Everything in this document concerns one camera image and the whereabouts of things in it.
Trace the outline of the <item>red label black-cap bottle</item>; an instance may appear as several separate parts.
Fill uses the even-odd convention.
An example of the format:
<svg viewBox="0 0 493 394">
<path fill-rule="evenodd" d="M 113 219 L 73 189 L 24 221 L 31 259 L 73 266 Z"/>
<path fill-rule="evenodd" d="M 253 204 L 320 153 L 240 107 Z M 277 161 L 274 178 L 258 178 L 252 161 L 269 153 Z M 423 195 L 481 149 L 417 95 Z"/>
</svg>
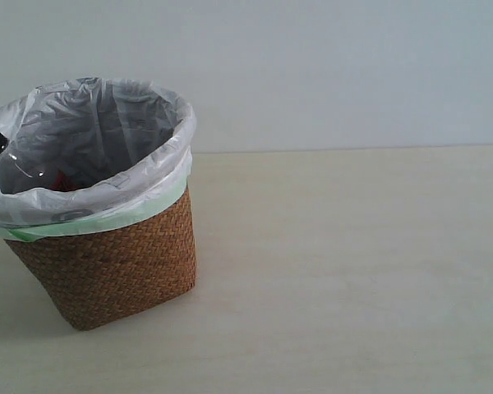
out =
<svg viewBox="0 0 493 394">
<path fill-rule="evenodd" d="M 14 195 L 34 188 L 58 192 L 78 190 L 55 161 L 30 158 L 15 142 L 0 132 L 0 191 Z"/>
</svg>

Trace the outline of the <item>white plastic bin liner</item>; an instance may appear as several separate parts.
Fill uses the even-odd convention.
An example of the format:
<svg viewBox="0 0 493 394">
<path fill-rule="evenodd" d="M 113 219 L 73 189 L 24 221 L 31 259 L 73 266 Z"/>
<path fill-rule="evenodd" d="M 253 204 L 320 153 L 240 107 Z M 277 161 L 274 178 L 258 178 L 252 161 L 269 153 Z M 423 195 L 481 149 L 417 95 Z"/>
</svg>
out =
<svg viewBox="0 0 493 394">
<path fill-rule="evenodd" d="M 0 238 L 32 242 L 128 227 L 187 189 L 194 108 L 153 83 L 97 77 L 31 90 L 0 108 L 0 132 L 79 186 L 0 191 Z"/>
</svg>

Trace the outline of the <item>woven wicker waste basket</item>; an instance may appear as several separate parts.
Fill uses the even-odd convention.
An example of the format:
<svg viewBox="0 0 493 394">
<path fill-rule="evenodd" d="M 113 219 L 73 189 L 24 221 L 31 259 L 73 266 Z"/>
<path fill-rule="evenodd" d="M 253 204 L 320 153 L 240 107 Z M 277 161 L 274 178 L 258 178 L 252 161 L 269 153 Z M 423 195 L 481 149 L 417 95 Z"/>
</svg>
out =
<svg viewBox="0 0 493 394">
<path fill-rule="evenodd" d="M 162 213 L 129 227 L 7 245 L 78 331 L 154 308 L 196 284 L 187 190 Z"/>
</svg>

